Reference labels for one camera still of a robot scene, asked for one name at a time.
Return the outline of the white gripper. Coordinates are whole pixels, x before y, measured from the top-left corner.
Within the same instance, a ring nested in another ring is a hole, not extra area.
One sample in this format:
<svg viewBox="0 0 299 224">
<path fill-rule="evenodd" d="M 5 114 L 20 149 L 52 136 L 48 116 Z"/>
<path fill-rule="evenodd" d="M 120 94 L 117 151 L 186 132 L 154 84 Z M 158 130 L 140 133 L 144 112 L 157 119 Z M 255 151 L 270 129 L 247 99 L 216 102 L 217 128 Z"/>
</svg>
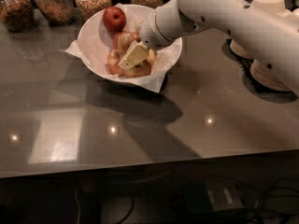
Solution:
<svg viewBox="0 0 299 224">
<path fill-rule="evenodd" d="M 161 50 L 172 44 L 171 41 L 167 40 L 161 34 L 158 28 L 156 10 L 151 11 L 149 16 L 141 22 L 139 37 L 142 42 L 133 41 L 128 50 L 121 57 L 118 63 L 121 69 L 131 69 L 146 60 L 149 56 L 149 48 Z"/>
</svg>

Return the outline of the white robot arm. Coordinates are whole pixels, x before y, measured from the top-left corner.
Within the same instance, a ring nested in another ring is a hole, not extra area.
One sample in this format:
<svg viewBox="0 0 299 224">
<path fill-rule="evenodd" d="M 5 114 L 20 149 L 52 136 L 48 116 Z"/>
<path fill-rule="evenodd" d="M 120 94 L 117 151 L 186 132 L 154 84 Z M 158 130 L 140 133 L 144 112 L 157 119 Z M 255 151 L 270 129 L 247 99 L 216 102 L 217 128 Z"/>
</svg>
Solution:
<svg viewBox="0 0 299 224">
<path fill-rule="evenodd" d="M 170 0 L 143 20 L 141 41 L 129 47 L 119 66 L 131 69 L 146 60 L 150 49 L 164 49 L 208 28 L 229 35 L 299 94 L 299 24 L 245 0 Z"/>
</svg>

